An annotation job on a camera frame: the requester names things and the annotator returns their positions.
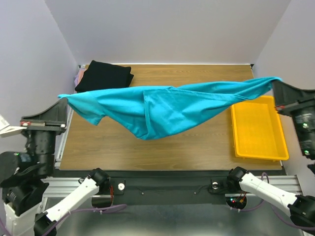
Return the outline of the teal t shirt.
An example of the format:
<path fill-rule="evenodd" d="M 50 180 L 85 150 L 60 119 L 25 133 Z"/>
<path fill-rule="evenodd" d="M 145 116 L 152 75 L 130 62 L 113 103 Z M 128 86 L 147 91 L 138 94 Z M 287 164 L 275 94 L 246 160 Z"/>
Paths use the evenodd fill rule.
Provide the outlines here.
<path fill-rule="evenodd" d="M 141 140 L 155 140 L 194 128 L 230 106 L 254 100 L 279 77 L 172 86 L 139 86 L 60 94 L 82 118 L 98 125 L 109 117 Z"/>

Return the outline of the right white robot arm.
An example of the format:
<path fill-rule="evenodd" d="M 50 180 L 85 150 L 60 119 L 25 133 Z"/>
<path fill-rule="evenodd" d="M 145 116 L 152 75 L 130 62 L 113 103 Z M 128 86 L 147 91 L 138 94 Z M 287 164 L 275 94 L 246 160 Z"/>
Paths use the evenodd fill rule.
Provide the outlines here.
<path fill-rule="evenodd" d="M 300 89 L 281 81 L 272 83 L 276 111 L 292 118 L 302 155 L 315 158 L 315 91 Z M 290 217 L 289 226 L 315 234 L 315 198 L 281 190 L 236 167 L 229 172 L 227 188 L 252 193 Z"/>

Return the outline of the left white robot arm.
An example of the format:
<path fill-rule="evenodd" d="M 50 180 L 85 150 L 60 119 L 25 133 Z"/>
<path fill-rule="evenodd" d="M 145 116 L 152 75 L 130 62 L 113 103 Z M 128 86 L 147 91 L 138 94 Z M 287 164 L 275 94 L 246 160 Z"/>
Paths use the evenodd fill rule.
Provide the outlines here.
<path fill-rule="evenodd" d="M 24 116 L 19 126 L 0 119 L 2 138 L 23 135 L 25 152 L 6 151 L 0 155 L 0 188 L 5 220 L 0 227 L 5 236 L 55 236 L 66 217 L 78 211 L 88 198 L 109 190 L 110 177 L 93 169 L 82 183 L 56 206 L 40 212 L 43 195 L 55 169 L 56 137 L 67 127 L 67 99 L 62 98 L 45 111 Z"/>

